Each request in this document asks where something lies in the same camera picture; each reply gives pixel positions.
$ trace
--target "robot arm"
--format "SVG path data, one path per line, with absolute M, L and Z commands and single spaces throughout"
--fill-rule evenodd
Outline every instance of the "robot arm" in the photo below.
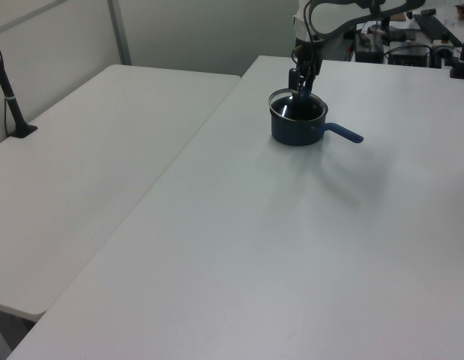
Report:
M 353 25 L 381 20 L 417 9 L 464 4 L 464 0 L 298 0 L 294 18 L 297 66 L 289 73 L 295 96 L 307 95 L 320 73 L 325 41 L 340 36 Z
M 304 23 L 304 9 L 309 2 L 307 21 L 313 34 L 325 40 L 336 38 L 353 25 L 370 20 L 381 20 L 417 9 L 464 4 L 464 0 L 299 0 L 295 32 L 297 38 L 303 41 L 310 41 Z

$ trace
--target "white wall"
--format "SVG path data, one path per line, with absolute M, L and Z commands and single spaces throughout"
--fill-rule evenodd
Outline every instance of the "white wall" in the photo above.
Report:
M 1 33 L 0 47 L 27 122 L 120 63 L 107 0 L 68 0 Z M 3 100 L 0 88 L 0 142 Z
M 297 0 L 120 0 L 133 65 L 242 75 L 289 56 Z

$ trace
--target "pot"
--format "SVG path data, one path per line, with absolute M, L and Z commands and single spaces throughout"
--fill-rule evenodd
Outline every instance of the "pot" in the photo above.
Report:
M 274 92 L 269 100 L 271 114 L 271 134 L 279 142 L 291 146 L 305 146 L 317 143 L 325 131 L 334 133 L 354 142 L 364 138 L 343 126 L 326 123 L 327 104 L 314 94 L 293 95 L 288 88 Z

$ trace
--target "saucepan handle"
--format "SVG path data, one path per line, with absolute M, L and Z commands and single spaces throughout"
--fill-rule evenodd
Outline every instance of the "saucepan handle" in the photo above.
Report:
M 340 135 L 341 137 L 344 137 L 345 139 L 350 140 L 351 142 L 355 144 L 359 144 L 362 141 L 364 141 L 364 138 L 357 133 L 354 133 L 353 131 L 350 131 L 349 129 L 340 126 L 338 124 L 334 124 L 333 122 L 326 122 L 323 125 L 317 127 L 315 130 L 321 131 L 324 133 L 325 131 L 333 131 L 334 133 Z

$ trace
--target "table surface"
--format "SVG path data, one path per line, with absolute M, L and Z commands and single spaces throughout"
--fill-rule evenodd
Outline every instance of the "table surface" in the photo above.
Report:
M 365 140 L 294 148 L 292 66 L 256 61 L 10 360 L 464 360 L 464 81 L 324 61 Z
M 37 320 L 238 81 L 108 67 L 0 144 L 0 310 Z

